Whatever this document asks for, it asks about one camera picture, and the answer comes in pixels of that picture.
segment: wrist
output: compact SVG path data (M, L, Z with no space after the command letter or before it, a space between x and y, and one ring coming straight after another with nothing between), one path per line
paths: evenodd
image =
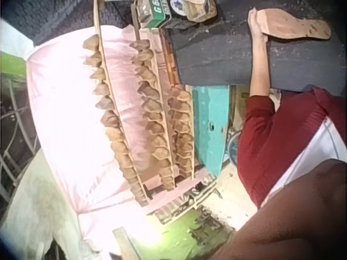
M262 38L253 39L252 47L256 49L266 48L266 42Z

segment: red sweater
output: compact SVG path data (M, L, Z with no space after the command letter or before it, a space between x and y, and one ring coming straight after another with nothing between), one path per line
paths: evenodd
M310 92L284 96L276 113L267 96L251 96L246 100L237 171L258 208L309 144L326 116L346 143L346 102L342 97L313 87Z

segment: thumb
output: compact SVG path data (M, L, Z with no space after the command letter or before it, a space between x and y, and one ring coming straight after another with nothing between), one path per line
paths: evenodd
M249 21L252 25L256 24L256 8L253 8L250 12L249 12Z

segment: person's arm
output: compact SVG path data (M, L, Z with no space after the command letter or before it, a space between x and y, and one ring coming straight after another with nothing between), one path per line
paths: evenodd
M256 9L248 14L248 25L252 34L252 78L250 80L250 96L269 96L270 75L267 58L267 36L264 35L256 21Z
M346 166L330 159L289 183L211 260L333 259L347 233Z

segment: hand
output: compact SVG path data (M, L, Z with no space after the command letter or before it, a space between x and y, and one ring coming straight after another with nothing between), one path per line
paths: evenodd
M253 42L267 42L267 35L263 34L256 20L256 8L253 8L248 13L248 26L252 34Z

